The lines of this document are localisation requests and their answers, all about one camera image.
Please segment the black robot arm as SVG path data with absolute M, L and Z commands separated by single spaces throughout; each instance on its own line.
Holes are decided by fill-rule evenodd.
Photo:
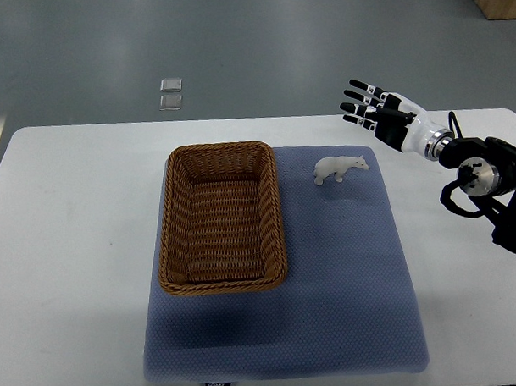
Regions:
M 516 255 L 516 147 L 490 136 L 466 138 L 456 114 L 448 120 L 451 134 L 434 154 L 457 177 L 442 189 L 440 202 L 464 218 L 486 217 L 494 225 L 492 241 Z

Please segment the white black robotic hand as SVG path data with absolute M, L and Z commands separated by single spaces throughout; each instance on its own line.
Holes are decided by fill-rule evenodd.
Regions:
M 343 118 L 372 132 L 376 139 L 398 152 L 416 152 L 434 161 L 433 148 L 443 127 L 436 125 L 417 103 L 359 80 L 350 80 L 340 104 Z

